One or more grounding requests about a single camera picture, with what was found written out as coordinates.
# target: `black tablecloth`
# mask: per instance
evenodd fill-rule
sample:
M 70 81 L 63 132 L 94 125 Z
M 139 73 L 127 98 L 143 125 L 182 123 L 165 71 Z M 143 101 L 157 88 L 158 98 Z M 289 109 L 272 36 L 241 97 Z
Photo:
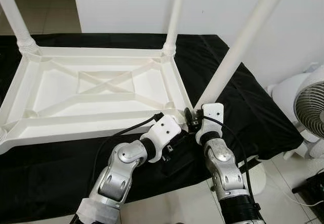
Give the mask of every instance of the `black tablecloth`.
M 40 46 L 159 49 L 163 34 L 35 35 Z M 216 35 L 180 35 L 175 57 L 193 105 L 220 64 L 228 47 Z M 0 101 L 21 55 L 13 36 L 0 36 Z M 302 137 L 241 64 L 218 99 L 225 106 L 224 123 L 241 139 L 248 156 L 270 159 L 300 145 Z M 223 138 L 236 160 L 242 152 L 226 130 Z M 139 135 L 121 136 L 107 144 L 98 161 L 99 174 L 112 148 Z M 14 147 L 0 156 L 0 222 L 49 218 L 76 211 L 87 192 L 95 152 L 103 138 Z M 135 201 L 199 183 L 210 177 L 200 146 L 182 132 L 172 143 L 170 160 L 144 164 L 133 174 L 127 201 Z

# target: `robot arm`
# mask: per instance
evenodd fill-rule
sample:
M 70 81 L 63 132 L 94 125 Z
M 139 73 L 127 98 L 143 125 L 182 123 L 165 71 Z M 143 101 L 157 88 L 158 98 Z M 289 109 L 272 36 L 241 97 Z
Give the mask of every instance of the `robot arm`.
M 223 123 L 224 106 L 204 104 L 202 116 Z M 212 175 L 217 199 L 226 224 L 264 224 L 246 190 L 235 156 L 222 137 L 221 125 L 202 117 L 196 141 L 204 148 L 206 166 Z
M 140 140 L 118 144 L 89 198 L 82 199 L 71 223 L 117 223 L 120 208 L 131 188 L 134 169 L 146 161 L 157 162 L 162 156 L 162 149 L 180 132 L 181 128 L 175 120 L 165 115 Z

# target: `floor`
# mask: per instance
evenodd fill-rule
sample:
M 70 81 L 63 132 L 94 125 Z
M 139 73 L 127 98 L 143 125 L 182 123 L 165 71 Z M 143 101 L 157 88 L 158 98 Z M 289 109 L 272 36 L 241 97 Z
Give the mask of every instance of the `floor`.
M 31 34 L 80 33 L 75 0 L 15 0 Z M 13 31 L 2 13 L 0 35 Z
M 74 0 L 16 0 L 32 34 L 81 32 Z M 0 35 L 13 34 L 5 15 L 0 15 Z M 324 166 L 324 160 L 305 160 L 297 155 L 285 161 L 282 154 L 263 162 L 267 173 L 265 190 L 256 195 L 261 213 L 268 224 L 317 224 L 319 221 L 308 207 L 288 199 L 303 202 L 291 189 L 314 175 Z M 126 204 L 121 211 L 122 224 L 185 224 L 224 223 L 211 180 Z M 29 222 L 30 224 L 69 223 L 72 216 Z

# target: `white wall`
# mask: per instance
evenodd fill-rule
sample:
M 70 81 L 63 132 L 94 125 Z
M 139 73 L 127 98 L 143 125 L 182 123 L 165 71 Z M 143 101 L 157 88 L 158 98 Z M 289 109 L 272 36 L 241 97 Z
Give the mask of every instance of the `white wall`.
M 179 33 L 217 34 L 229 46 L 257 0 L 185 0 Z M 165 33 L 171 0 L 76 0 L 83 32 Z M 324 62 L 324 0 L 282 0 L 244 63 L 263 86 Z

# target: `electric fan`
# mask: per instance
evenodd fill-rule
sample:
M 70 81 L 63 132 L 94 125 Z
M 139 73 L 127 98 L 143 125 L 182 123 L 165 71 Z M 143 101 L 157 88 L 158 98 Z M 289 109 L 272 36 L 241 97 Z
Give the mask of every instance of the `electric fan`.
M 285 153 L 285 158 L 294 152 L 305 158 L 324 158 L 324 65 L 267 90 L 304 137 L 304 142 Z

